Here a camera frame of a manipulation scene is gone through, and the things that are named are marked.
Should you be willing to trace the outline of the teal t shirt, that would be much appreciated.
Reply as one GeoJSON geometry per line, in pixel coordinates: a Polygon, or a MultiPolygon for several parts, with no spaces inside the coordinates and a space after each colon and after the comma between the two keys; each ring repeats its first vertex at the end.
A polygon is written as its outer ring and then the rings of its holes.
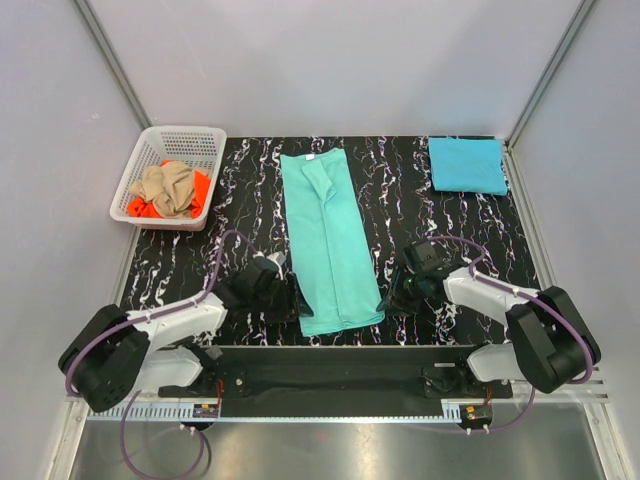
{"type": "Polygon", "coordinates": [[[313,314],[306,337],[384,319],[377,277],[344,150],[280,157],[293,272],[313,314]]]}

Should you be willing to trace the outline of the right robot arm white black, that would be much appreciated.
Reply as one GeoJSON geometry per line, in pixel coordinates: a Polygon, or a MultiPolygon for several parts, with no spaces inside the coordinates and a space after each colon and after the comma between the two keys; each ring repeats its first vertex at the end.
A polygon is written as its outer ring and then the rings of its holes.
{"type": "Polygon", "coordinates": [[[378,311],[416,314],[428,299],[466,307],[506,327],[508,340],[476,348],[454,371],[454,384],[476,396],[494,381],[520,380],[550,394],[591,378],[601,361],[598,343],[570,295],[550,286],[535,290],[480,273],[469,264],[442,258],[432,239],[404,249],[378,311]]]}

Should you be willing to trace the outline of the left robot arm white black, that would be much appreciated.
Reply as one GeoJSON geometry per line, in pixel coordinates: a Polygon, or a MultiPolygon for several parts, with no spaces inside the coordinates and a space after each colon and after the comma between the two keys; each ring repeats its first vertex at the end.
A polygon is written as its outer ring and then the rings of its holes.
{"type": "Polygon", "coordinates": [[[295,274],[266,260],[212,281],[186,300],[150,310],[99,309],[58,361],[69,395],[95,413],[140,390],[167,397],[217,397],[224,389],[216,355],[193,342],[219,329],[232,313],[258,313],[274,322],[310,317],[295,274]]]}

